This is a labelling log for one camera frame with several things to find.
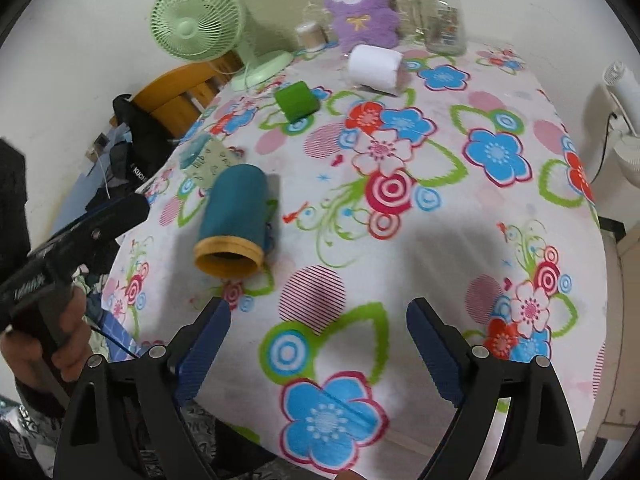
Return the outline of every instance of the table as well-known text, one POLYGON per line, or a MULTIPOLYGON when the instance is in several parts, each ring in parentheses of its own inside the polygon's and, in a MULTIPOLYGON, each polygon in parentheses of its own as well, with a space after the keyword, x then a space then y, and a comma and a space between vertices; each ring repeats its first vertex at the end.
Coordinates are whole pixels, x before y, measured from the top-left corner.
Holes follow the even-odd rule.
POLYGON ((225 298, 231 330, 197 401, 331 478, 351 467, 415 479, 449 425, 454 409, 406 329, 413 298, 499 358, 550 357, 578 437, 599 377, 604 250, 554 106, 511 48, 399 49, 410 82, 398 97, 350 88, 336 48, 298 53, 250 92, 223 89, 146 192, 149 218, 127 234, 103 295, 143 346, 225 298), (287 124, 273 90, 299 80, 322 107, 287 124), (274 248, 244 282, 193 265, 206 194, 178 160, 206 131, 268 175, 274 248))

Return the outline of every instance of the orange wooden chair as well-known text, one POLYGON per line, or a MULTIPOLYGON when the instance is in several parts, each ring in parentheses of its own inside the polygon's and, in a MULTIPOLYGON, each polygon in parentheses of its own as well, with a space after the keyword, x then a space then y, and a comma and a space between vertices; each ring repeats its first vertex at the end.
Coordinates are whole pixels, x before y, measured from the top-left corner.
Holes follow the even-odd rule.
POLYGON ((202 107, 209 106, 220 88, 242 67, 239 57, 228 52, 212 61, 189 63, 161 75, 144 87, 133 102, 151 114, 179 139, 198 119, 202 107))

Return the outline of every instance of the human hand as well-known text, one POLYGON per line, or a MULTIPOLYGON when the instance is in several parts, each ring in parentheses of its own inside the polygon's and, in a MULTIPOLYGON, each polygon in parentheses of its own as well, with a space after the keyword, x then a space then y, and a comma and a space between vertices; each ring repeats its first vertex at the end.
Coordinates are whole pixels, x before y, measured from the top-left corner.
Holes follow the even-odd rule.
POLYGON ((366 478, 360 476, 358 473, 354 473, 353 471, 348 470, 338 473, 338 476, 335 477, 335 480, 366 480, 366 478))
MULTIPOLYGON (((89 347, 91 327, 82 320, 85 310, 86 296, 80 288, 74 287, 71 301, 59 320, 62 332, 68 334, 69 339, 51 356, 51 362, 67 383, 78 380, 84 363, 92 354, 89 347)), ((4 332, 0 336, 0 351, 20 382, 34 390, 48 392, 35 368, 35 363, 42 357, 42 345, 37 339, 18 330, 4 332)))

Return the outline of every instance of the green cube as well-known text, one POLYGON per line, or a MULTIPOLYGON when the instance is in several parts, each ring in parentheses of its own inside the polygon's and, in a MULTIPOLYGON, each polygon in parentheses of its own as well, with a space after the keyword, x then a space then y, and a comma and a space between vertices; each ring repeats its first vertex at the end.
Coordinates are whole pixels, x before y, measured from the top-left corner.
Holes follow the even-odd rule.
POLYGON ((320 109, 320 101, 304 81, 277 90, 274 97, 290 124, 297 123, 320 109))

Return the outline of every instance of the yellow bow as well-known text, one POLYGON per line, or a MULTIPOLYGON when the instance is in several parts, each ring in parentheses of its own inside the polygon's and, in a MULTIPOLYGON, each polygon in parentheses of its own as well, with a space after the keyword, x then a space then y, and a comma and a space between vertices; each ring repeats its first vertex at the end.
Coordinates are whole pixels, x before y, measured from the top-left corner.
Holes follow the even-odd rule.
POLYGON ((371 16, 368 14, 363 14, 362 16, 353 16, 352 18, 347 18, 347 22, 351 23, 355 28, 354 31, 357 32, 361 28, 367 30, 369 27, 365 25, 365 22, 368 22, 371 19, 371 16))

